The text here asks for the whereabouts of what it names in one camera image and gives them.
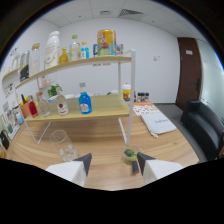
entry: blue bottle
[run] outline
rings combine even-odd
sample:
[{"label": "blue bottle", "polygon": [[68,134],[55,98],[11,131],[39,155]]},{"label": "blue bottle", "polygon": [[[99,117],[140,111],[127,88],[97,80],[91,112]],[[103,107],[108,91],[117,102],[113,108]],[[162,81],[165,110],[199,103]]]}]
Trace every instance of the blue bottle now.
[{"label": "blue bottle", "polygon": [[89,48],[86,47],[86,41],[82,42],[81,59],[89,58]]},{"label": "blue bottle", "polygon": [[86,93],[85,87],[86,84],[84,82],[79,84],[80,86],[80,97],[79,97],[79,107],[82,114],[89,114],[92,112],[92,104],[91,104],[91,98]]}]

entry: ceiling vent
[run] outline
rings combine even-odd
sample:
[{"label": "ceiling vent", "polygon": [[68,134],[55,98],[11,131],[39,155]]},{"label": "ceiling vent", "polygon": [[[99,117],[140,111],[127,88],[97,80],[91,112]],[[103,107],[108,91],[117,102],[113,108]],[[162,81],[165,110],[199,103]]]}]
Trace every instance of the ceiling vent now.
[{"label": "ceiling vent", "polygon": [[111,11],[100,11],[101,16],[108,16],[111,14]]},{"label": "ceiling vent", "polygon": [[144,13],[142,12],[136,12],[132,10],[122,9],[119,18],[124,19],[133,19],[133,20],[141,20],[144,16]]}]

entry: green object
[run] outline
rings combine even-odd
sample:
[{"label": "green object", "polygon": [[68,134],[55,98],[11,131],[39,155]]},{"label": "green object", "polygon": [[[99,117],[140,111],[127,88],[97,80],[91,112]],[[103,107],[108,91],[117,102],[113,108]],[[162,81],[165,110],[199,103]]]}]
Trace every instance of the green object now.
[{"label": "green object", "polygon": [[25,103],[26,103],[26,100],[25,100],[25,98],[24,98],[23,94],[21,94],[21,96],[22,96],[22,101],[23,101],[23,104],[25,104]]},{"label": "green object", "polygon": [[49,97],[52,97],[52,96],[56,96],[57,95],[57,91],[56,91],[56,88],[57,87],[60,87],[61,88],[61,86],[59,86],[58,84],[56,84],[56,86],[52,86],[51,85],[51,89],[48,90],[48,96]]},{"label": "green object", "polygon": [[131,150],[131,149],[126,149],[124,151],[124,153],[125,153],[126,156],[131,157],[134,154],[134,151]]}]

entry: wooden shelf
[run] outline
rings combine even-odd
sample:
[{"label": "wooden shelf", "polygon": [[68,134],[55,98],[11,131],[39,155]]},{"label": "wooden shelf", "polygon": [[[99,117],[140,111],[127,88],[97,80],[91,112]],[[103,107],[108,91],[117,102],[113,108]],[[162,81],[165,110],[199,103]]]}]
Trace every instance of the wooden shelf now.
[{"label": "wooden shelf", "polygon": [[70,61],[61,65],[56,65],[54,67],[45,69],[28,79],[25,79],[21,83],[16,86],[16,89],[27,84],[28,82],[38,78],[43,77],[45,75],[58,72],[67,68],[78,67],[78,66],[85,66],[85,65],[93,65],[93,64],[103,64],[103,63],[127,63],[131,62],[131,57],[123,57],[123,56],[102,56],[102,57],[94,57],[88,59],[79,59],[75,61]]},{"label": "wooden shelf", "polygon": [[40,88],[40,89],[43,89],[43,88],[45,88],[45,87],[47,87],[47,86],[50,86],[51,83],[53,83],[53,82],[54,82],[54,81],[51,81],[51,82],[47,83],[45,86],[40,86],[39,88]]},{"label": "wooden shelf", "polygon": [[2,78],[2,81],[3,81],[3,79],[5,79],[6,77],[10,76],[11,74],[17,72],[18,70],[19,70],[19,68],[14,69],[14,70],[12,70],[11,72],[8,72],[7,74],[5,74],[5,75],[3,76],[3,78]]},{"label": "wooden shelf", "polygon": [[128,117],[129,107],[121,95],[103,95],[92,96],[92,112],[90,114],[81,114],[78,98],[67,99],[69,114],[60,116],[57,111],[56,102],[49,102],[51,114],[47,117],[38,115],[33,118],[29,115],[26,122],[54,122],[54,121],[72,121],[89,120],[115,117]]}]

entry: door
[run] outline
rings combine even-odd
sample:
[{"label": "door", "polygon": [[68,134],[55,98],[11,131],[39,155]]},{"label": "door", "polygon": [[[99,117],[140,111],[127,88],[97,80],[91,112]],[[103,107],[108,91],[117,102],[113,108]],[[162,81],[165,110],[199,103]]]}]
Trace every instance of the door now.
[{"label": "door", "polygon": [[177,38],[180,50],[180,80],[176,106],[184,110],[188,100],[198,100],[201,89],[201,57],[194,38]]}]

